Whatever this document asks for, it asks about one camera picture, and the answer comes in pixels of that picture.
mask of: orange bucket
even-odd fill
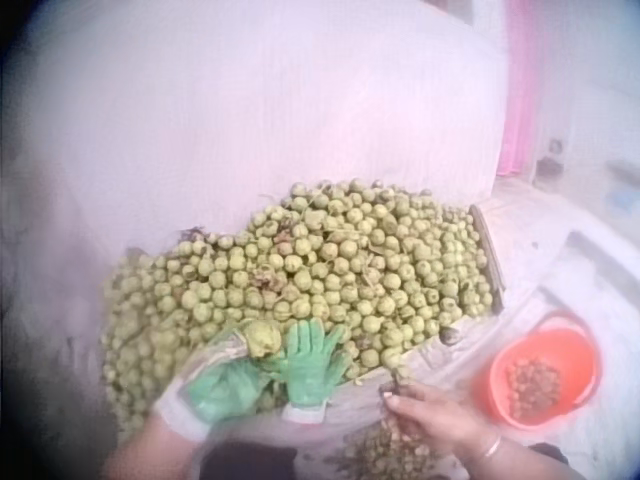
[[[542,329],[551,321],[569,321],[580,329],[567,326]],[[516,420],[510,414],[507,367],[522,358],[538,358],[558,370],[560,397],[553,407],[538,416]],[[558,310],[545,316],[529,335],[496,355],[476,378],[474,393],[476,401],[498,422],[521,430],[534,430],[584,405],[595,394],[601,377],[600,351],[591,329],[581,318]]]

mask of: white sheet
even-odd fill
[[[3,80],[3,400],[65,478],[115,438],[96,340],[127,246],[295,181],[485,198],[506,97],[503,54],[418,0],[47,2]]]

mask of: hand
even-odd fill
[[[216,423],[251,411],[271,378],[240,358],[246,349],[231,334],[194,352],[154,405],[171,430],[201,442]]]
[[[481,457],[497,438],[480,418],[435,387],[408,382],[399,395],[385,397],[385,403],[404,433],[419,434],[430,446],[463,461]]]
[[[325,338],[317,318],[301,320],[289,329],[287,356],[280,370],[293,406],[318,407],[331,396],[351,363],[343,353],[332,361],[333,350],[343,335],[342,328],[336,328]]]
[[[204,370],[183,395],[195,415],[213,425],[249,413],[270,378],[247,358]]]

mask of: white wall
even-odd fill
[[[533,160],[549,155],[550,139],[562,140],[558,191],[640,243],[640,196],[606,168],[619,159],[640,168],[640,2],[534,5],[541,95]]]

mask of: gloved hand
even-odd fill
[[[333,355],[343,335],[344,327],[339,326],[325,338],[322,322],[317,318],[301,320],[289,329],[286,359],[280,364],[289,394],[285,419],[322,422],[326,401],[351,363],[346,353]]]
[[[172,380],[154,410],[165,423],[194,442],[204,441],[215,424],[251,412],[271,380],[248,358],[237,334],[194,353]]]

